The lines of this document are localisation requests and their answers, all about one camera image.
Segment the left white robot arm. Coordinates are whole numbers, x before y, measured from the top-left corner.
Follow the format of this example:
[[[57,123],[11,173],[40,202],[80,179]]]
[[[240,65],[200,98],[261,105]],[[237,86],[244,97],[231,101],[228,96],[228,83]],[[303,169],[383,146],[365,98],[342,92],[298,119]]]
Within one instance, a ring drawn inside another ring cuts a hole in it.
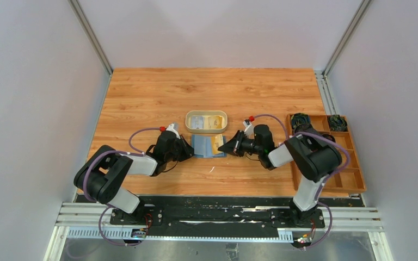
[[[179,163],[194,156],[194,148],[174,130],[161,130],[155,144],[145,152],[132,153],[103,145],[77,171],[76,188],[92,202],[111,207],[133,225],[146,217],[145,203],[122,187],[128,175],[158,176],[169,162]]]

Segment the beige oval tray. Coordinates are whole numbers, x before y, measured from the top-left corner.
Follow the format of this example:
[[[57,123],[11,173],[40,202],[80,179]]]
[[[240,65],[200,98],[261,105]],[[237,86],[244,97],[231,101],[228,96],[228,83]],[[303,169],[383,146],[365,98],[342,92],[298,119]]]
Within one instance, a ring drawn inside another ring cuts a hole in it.
[[[190,128],[190,117],[194,115],[202,115],[205,117],[205,129],[191,129]],[[208,129],[207,128],[207,117],[219,115],[223,117],[222,129]],[[220,134],[223,133],[228,126],[228,115],[221,110],[191,110],[187,113],[185,118],[185,126],[190,133],[194,134]]]

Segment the blue card holder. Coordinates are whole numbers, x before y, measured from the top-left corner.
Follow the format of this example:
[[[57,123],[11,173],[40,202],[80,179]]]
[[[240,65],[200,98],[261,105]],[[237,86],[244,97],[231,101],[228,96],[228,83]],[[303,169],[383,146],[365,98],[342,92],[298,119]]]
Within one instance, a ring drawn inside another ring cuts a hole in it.
[[[226,153],[221,152],[220,154],[213,155],[211,152],[210,137],[204,135],[193,134],[191,137],[191,144],[194,148],[194,154],[197,158],[224,158]]]

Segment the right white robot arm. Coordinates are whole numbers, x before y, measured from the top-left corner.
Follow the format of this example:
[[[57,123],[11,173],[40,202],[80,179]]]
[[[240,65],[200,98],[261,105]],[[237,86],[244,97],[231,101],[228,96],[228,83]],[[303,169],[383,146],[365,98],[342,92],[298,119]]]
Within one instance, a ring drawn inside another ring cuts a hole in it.
[[[218,151],[237,157],[255,154],[261,165],[269,170],[294,162],[302,177],[286,216],[296,227],[303,227],[310,221],[325,180],[342,163],[334,143],[311,124],[300,125],[294,136],[278,146],[267,125],[255,126],[250,134],[239,130],[232,139],[219,146]]]

